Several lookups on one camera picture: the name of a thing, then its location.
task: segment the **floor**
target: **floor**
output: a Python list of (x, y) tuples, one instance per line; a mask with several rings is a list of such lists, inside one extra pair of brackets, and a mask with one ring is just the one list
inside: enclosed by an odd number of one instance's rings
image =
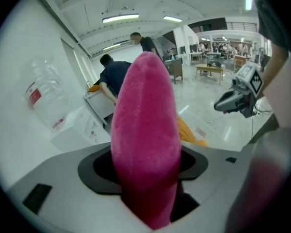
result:
[[(195, 137), (206, 140), (209, 147), (241, 151), (271, 113), (244, 118), (240, 112), (223, 114), (214, 110), (214, 102), (230, 88), (235, 76), (232, 62), (225, 60), (223, 64), (225, 69), (221, 84), (218, 73), (213, 73), (212, 77), (198, 75), (195, 79), (195, 66), (182, 65), (183, 81), (179, 77), (176, 84), (172, 82), (177, 112)], [(260, 110), (271, 110), (266, 98), (260, 99), (256, 106)], [(110, 124), (105, 129), (110, 133), (112, 118), (107, 120)]]

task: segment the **pink plush toy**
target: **pink plush toy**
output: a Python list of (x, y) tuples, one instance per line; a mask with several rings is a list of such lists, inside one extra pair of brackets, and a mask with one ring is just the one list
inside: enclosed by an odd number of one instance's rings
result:
[(125, 76), (111, 153), (123, 202), (154, 230), (170, 224), (181, 145), (169, 75), (153, 53), (142, 53)]

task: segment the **white pillar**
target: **white pillar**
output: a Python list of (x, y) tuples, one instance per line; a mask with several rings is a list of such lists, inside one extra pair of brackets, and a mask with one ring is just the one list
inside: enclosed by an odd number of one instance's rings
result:
[(189, 40), (188, 37), (185, 33), (185, 29), (184, 29), (185, 25), (181, 26), (181, 31), (182, 31), (182, 37), (184, 39), (184, 47), (185, 47), (185, 53), (186, 53), (186, 58), (187, 58), (187, 63), (188, 66), (191, 65), (191, 56), (190, 56), (190, 45), (189, 45)]
[(211, 52), (213, 52), (213, 47), (212, 47), (212, 44), (213, 44), (213, 37), (212, 37), (212, 35), (209, 35), (209, 38), (210, 38), (210, 47), (211, 47)]

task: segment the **yellow cloth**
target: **yellow cloth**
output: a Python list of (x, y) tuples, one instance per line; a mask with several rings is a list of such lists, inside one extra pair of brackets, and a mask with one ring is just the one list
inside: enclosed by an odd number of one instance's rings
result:
[(183, 121), (183, 119), (177, 115), (178, 132), (180, 135), (180, 140), (185, 142), (190, 142), (193, 144), (198, 144), (204, 147), (208, 147), (207, 142), (204, 140), (197, 140), (193, 135), (192, 131)]
[(96, 92), (98, 91), (100, 88), (99, 88), (99, 84), (95, 84), (93, 85), (91, 88), (88, 89), (88, 92)]

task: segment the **black rectangle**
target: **black rectangle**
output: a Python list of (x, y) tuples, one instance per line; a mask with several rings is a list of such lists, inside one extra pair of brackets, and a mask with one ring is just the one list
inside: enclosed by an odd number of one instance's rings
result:
[(33, 213), (38, 214), (51, 189), (52, 186), (50, 185), (37, 184), (30, 192), (30, 194), (25, 198), (23, 205), (25, 205)]

